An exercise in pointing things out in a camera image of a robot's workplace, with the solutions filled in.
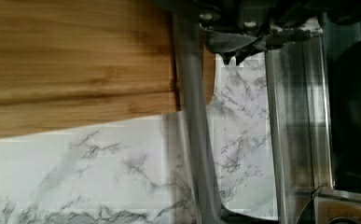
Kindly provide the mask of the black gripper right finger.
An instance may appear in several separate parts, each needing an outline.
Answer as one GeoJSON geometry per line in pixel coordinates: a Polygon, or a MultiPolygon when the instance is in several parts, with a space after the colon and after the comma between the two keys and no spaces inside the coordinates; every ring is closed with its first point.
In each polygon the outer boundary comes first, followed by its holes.
{"type": "Polygon", "coordinates": [[[256,41],[241,48],[235,54],[235,62],[240,65],[246,58],[260,52],[280,49],[289,44],[319,37],[321,34],[322,27],[316,17],[312,17],[300,26],[292,28],[282,28],[271,23],[266,34],[262,34],[256,41]]]}

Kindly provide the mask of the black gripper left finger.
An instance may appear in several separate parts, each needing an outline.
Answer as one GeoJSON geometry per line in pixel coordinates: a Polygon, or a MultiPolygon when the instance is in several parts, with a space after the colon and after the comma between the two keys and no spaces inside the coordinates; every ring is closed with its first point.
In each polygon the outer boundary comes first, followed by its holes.
{"type": "Polygon", "coordinates": [[[246,58],[245,48],[259,39],[262,17],[253,12],[230,12],[222,15],[213,12],[200,14],[200,28],[206,48],[219,54],[225,64],[232,57],[236,63],[246,58]]]}

